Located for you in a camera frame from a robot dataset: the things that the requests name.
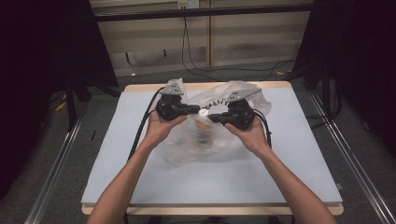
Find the person's left arm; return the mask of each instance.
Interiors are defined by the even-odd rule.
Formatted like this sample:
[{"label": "person's left arm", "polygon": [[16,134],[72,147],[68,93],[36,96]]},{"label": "person's left arm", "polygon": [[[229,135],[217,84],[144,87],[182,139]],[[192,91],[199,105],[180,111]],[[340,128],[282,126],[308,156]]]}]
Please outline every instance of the person's left arm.
[{"label": "person's left arm", "polygon": [[148,130],[134,155],[100,196],[87,223],[120,223],[130,204],[137,181],[149,158],[149,154],[166,136],[172,128],[177,126],[186,116],[172,121],[162,120],[156,111],[148,119]]}]

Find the person's left hand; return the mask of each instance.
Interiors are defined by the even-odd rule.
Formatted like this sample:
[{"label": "person's left hand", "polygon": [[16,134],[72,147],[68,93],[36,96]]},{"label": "person's left hand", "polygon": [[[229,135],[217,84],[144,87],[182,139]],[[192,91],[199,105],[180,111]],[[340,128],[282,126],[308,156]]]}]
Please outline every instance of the person's left hand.
[{"label": "person's left hand", "polygon": [[174,120],[162,119],[157,111],[151,112],[148,117],[148,130],[146,132],[145,140],[154,147],[158,146],[171,132],[171,130],[187,119],[186,115],[180,116]]}]

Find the white tabletop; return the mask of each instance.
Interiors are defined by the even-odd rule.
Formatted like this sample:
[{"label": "white tabletop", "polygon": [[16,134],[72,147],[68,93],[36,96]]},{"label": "white tabletop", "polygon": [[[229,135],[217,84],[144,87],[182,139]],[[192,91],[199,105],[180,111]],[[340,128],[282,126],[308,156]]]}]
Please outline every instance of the white tabletop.
[{"label": "white tabletop", "polygon": [[[189,97],[203,90],[188,91]],[[262,88],[273,151],[326,204],[341,204],[318,144],[290,85]],[[93,206],[125,164],[137,127],[154,91],[125,91],[85,188],[81,203]],[[262,162],[230,135],[234,147],[209,158],[174,165],[154,149],[136,186],[132,207],[286,206]]]}]

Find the crumpled plastic bag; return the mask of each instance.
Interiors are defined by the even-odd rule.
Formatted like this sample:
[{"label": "crumpled plastic bag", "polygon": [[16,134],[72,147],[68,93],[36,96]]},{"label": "crumpled plastic bag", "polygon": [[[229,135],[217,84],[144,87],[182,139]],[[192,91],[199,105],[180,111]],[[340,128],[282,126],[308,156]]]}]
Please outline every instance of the crumpled plastic bag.
[{"label": "crumpled plastic bag", "polygon": [[[168,84],[174,83],[177,83],[184,91],[181,100],[183,104],[199,105],[202,109],[207,109],[208,114],[228,111],[225,101],[231,92],[259,88],[255,84],[243,81],[229,81],[188,99],[182,79],[173,79],[168,82]],[[260,110],[264,115],[268,115],[271,110],[271,103],[265,100],[262,91],[246,99],[251,108]],[[233,141],[230,139],[233,138],[235,136],[222,124],[212,122],[207,116],[188,115],[183,123],[173,128],[156,151],[171,163],[181,165],[202,160],[225,148],[232,147],[230,144]]]}]

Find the wooden table edge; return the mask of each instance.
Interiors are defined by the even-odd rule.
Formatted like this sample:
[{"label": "wooden table edge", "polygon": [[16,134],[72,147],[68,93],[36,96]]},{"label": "wooden table edge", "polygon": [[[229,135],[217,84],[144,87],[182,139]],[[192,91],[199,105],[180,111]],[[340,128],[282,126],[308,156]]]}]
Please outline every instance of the wooden table edge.
[{"label": "wooden table edge", "polygon": [[[188,91],[194,90],[207,90],[209,88],[223,84],[224,82],[200,82],[200,83],[184,83],[184,86]],[[249,82],[258,85],[260,88],[291,88],[288,81],[259,81]],[[160,87],[165,86],[164,84],[134,84],[125,87],[124,91],[156,91]]]},{"label": "wooden table edge", "polygon": [[[334,216],[344,212],[342,203],[327,204]],[[93,205],[83,204],[82,213],[89,215]],[[150,206],[128,207],[128,215],[134,216],[283,216],[292,215],[287,206]]]}]

